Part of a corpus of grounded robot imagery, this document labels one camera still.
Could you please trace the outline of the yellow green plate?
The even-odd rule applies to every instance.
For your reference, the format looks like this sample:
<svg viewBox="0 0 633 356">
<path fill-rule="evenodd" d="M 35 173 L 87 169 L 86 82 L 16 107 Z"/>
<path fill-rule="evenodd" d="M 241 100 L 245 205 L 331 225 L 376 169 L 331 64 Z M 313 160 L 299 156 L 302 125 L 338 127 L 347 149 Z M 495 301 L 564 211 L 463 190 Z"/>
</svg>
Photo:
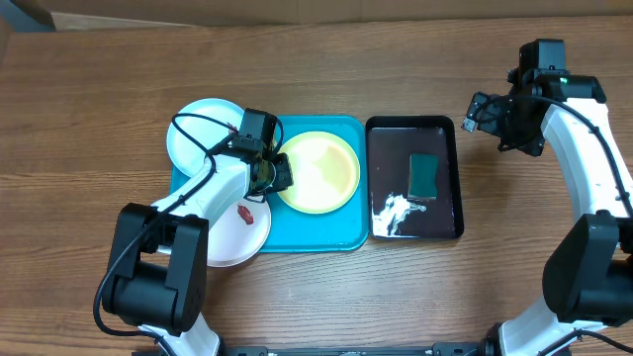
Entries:
<svg viewBox="0 0 633 356">
<path fill-rule="evenodd" d="M 333 133 L 306 132 L 290 138 L 280 150 L 290 161 L 293 185 L 278 193 L 305 214 L 331 213 L 344 206 L 360 183 L 360 161 L 352 146 Z"/>
</svg>

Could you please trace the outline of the light blue plate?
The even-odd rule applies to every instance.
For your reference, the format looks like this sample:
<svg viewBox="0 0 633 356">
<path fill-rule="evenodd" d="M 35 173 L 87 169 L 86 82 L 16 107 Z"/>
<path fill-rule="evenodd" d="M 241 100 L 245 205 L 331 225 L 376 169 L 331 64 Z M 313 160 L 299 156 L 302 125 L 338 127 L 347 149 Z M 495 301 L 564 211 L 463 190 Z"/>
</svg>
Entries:
<svg viewBox="0 0 633 356">
<path fill-rule="evenodd" d="M 235 103 L 220 98 L 206 98 L 192 102 L 179 111 L 183 117 L 176 124 L 203 147 L 184 136 L 172 124 L 166 137 L 167 152 L 172 164 L 184 175 L 194 176 L 203 166 L 205 152 L 229 134 L 229 129 L 206 119 L 205 116 L 238 130 L 244 110 Z"/>
</svg>

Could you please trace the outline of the green sponge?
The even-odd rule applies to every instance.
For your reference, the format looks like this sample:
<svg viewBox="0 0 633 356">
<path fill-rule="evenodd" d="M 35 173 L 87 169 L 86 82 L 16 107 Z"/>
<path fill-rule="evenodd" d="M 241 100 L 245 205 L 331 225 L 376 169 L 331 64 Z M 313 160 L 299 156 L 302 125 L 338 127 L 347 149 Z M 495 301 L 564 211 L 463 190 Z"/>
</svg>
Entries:
<svg viewBox="0 0 633 356">
<path fill-rule="evenodd" d="M 429 201 L 437 198 L 436 173 L 438 158 L 431 154 L 412 153 L 409 157 L 407 198 Z"/>
</svg>

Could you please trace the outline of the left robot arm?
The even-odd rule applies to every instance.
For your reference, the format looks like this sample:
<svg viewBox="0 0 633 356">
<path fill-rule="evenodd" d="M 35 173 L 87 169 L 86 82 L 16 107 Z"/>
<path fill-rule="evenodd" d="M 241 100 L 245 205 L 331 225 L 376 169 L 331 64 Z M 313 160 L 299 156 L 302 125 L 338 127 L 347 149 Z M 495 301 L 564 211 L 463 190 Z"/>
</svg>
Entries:
<svg viewBox="0 0 633 356">
<path fill-rule="evenodd" d="M 153 339 L 167 355 L 216 355 L 220 337 L 202 306 L 211 227 L 240 199 L 290 187 L 287 155 L 269 138 L 231 133 L 204 151 L 201 169 L 152 205 L 119 213 L 93 302 L 104 333 Z"/>
</svg>

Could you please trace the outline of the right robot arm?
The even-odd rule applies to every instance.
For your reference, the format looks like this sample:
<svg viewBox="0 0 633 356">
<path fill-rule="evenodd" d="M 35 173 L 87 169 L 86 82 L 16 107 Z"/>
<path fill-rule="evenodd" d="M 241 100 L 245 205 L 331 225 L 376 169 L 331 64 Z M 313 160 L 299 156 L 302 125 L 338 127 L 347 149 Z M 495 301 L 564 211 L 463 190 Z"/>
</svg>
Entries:
<svg viewBox="0 0 633 356">
<path fill-rule="evenodd" d="M 632 177 L 613 138 L 596 78 L 549 70 L 532 79 L 510 72 L 509 94 L 474 94 L 462 124 L 499 137 L 498 150 L 547 142 L 561 166 L 575 223 L 546 262 L 542 296 L 494 326 L 482 355 L 565 354 L 586 336 L 624 352 L 604 335 L 632 318 Z"/>
</svg>

